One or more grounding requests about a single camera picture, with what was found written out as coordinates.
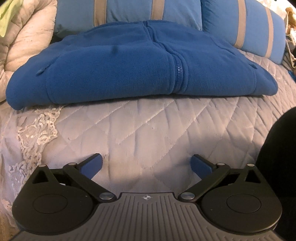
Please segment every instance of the ribbed surface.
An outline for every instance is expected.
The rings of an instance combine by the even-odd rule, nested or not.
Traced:
[[[57,236],[20,233],[13,241],[280,241],[269,231],[257,236],[229,234],[208,223],[192,203],[172,193],[124,193],[101,204],[78,229]]]

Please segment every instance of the lace trim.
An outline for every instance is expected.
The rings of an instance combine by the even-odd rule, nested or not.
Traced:
[[[17,118],[18,127],[16,137],[20,141],[23,161],[8,168],[8,176],[12,182],[14,198],[18,195],[34,169],[41,164],[42,152],[47,143],[57,138],[55,121],[60,115],[63,106],[50,106],[28,111],[27,116],[20,114]],[[28,121],[30,116],[38,115],[34,121]],[[4,239],[15,234],[15,222],[12,218],[12,204],[6,199],[1,201],[4,209],[0,208],[0,229]]]

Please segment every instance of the pillowcase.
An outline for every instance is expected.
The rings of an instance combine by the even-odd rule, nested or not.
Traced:
[[[105,23],[149,19],[202,30],[200,0],[59,0],[54,34],[64,38]]]
[[[234,47],[281,64],[284,20],[256,0],[201,0],[202,29]]]

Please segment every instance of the bedding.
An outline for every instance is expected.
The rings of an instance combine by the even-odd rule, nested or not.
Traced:
[[[23,0],[11,19],[7,33],[0,37],[0,102],[6,99],[12,74],[49,45],[56,11],[57,0]]]
[[[274,95],[274,78],[226,41],[163,20],[105,24],[54,43],[11,77],[20,110],[157,94]]]
[[[59,0],[54,33],[64,38],[105,23],[150,19],[201,30],[200,0]]]
[[[286,0],[260,0],[279,15]],[[26,50],[24,35],[9,51]],[[0,240],[17,232],[11,204],[41,163],[60,168],[93,153],[104,157],[93,180],[114,192],[178,195],[200,179],[197,153],[232,168],[255,163],[272,124],[296,106],[296,84],[283,66],[240,50],[275,78],[273,96],[194,98],[151,96],[13,110],[0,105]]]
[[[203,31],[281,64],[286,26],[275,12],[256,0],[201,0],[201,5]]]

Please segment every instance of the bed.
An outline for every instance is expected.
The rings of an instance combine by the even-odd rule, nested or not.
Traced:
[[[285,8],[290,6],[286,0],[259,2],[283,18]],[[27,25],[10,46],[11,52],[21,47],[18,43],[22,42],[17,40],[25,38],[22,31]],[[52,35],[53,25],[46,31]],[[11,205],[29,175],[41,163],[61,168],[66,163],[80,162],[100,153],[104,158],[103,168],[93,180],[117,196],[121,192],[174,192],[178,195],[200,180],[190,169],[193,154],[212,163],[224,162],[232,168],[255,163],[273,123],[296,106],[296,83],[283,66],[241,52],[272,74],[279,86],[276,95],[150,96],[20,111],[2,102],[2,240],[9,240],[17,232]]]

